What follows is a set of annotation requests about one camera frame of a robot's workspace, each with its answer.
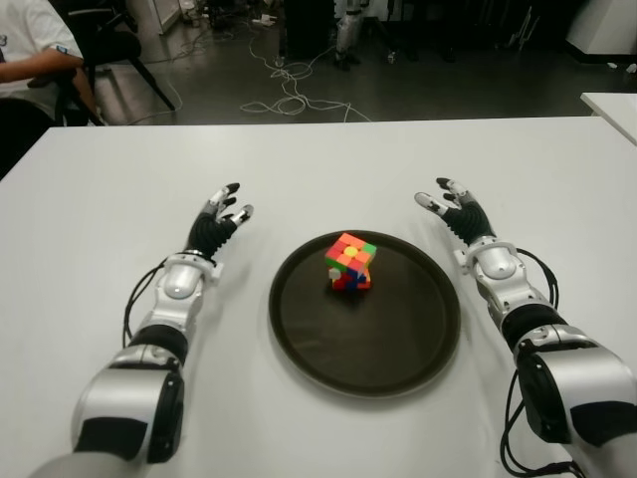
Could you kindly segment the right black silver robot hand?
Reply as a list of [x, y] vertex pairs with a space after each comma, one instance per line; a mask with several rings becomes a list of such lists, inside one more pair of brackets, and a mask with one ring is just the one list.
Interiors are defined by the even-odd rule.
[[449, 205], [443, 204], [425, 192], [414, 194], [418, 205], [434, 213], [467, 246], [485, 237], [495, 237], [488, 216], [468, 188], [458, 181], [439, 177], [438, 186], [444, 190], [443, 198]]

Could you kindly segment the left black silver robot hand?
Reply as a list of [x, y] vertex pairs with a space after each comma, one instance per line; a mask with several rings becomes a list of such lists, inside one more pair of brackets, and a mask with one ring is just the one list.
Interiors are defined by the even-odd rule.
[[238, 182], [229, 183], [206, 200], [197, 214], [187, 237], [184, 250], [207, 260], [225, 245], [234, 233], [254, 214], [253, 205], [245, 205], [234, 213], [225, 214], [237, 202]]

